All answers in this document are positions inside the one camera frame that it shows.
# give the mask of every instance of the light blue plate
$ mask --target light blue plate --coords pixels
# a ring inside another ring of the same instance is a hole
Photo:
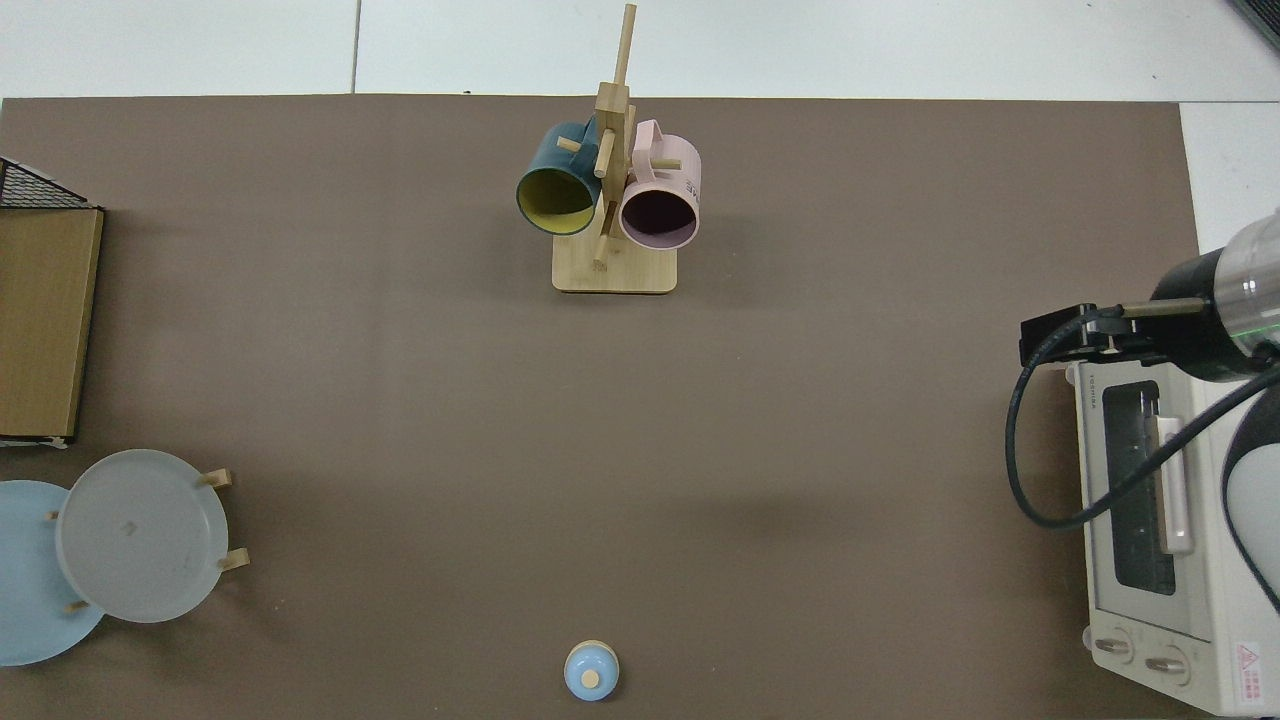
[[[67,491],[36,480],[0,483],[0,666],[49,660],[84,639],[102,610],[65,607],[81,598],[58,565],[59,511]]]

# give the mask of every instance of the pink mug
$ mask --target pink mug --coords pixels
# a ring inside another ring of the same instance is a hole
[[[687,140],[663,135],[658,120],[636,126],[628,178],[618,205],[622,233],[652,250],[675,250],[698,234],[703,160]]]

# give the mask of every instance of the toaster oven door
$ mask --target toaster oven door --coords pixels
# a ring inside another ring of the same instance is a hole
[[[1084,497],[1093,502],[1158,447],[1172,424],[1194,416],[1192,379],[1172,365],[1137,363],[1080,366],[1080,439]],[[1089,523],[1094,603],[1100,610],[1207,639],[1203,518],[1194,507],[1194,443],[1160,473]]]

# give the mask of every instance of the toaster oven handle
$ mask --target toaster oven handle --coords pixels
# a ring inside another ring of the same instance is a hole
[[[1160,445],[1183,429],[1178,418],[1156,418]],[[1175,452],[1156,477],[1156,516],[1160,520],[1160,550],[1169,555],[1189,555],[1196,550],[1187,506],[1187,468],[1184,455]]]

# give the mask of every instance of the dark teal mug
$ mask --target dark teal mug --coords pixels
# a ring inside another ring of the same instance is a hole
[[[547,131],[516,184],[516,205],[525,219],[552,234],[586,229],[600,197],[600,178],[595,177],[599,152],[595,118],[559,123]]]

